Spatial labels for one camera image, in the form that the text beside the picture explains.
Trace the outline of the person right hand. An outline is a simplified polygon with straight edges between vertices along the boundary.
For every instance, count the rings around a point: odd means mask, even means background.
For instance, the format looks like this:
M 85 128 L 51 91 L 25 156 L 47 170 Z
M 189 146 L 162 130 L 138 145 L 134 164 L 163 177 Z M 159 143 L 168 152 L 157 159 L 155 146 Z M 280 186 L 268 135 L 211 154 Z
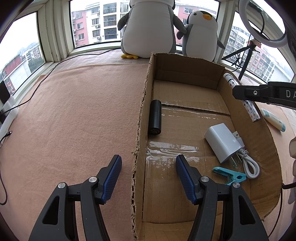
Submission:
M 290 156 L 292 158 L 294 158 L 294 162 L 293 162 L 293 166 L 292 166 L 292 174 L 294 176 L 294 179 L 293 181 L 295 182 L 295 170 L 296 170 L 296 142 L 295 142 L 295 138 L 293 138 L 291 141 L 290 141 L 290 145 L 289 145 L 289 152 L 290 152 Z M 295 202 L 295 187 L 293 187 L 291 190 L 290 190 L 290 195 L 289 195 L 289 198 L 288 198 L 288 204 L 292 204 L 293 202 Z

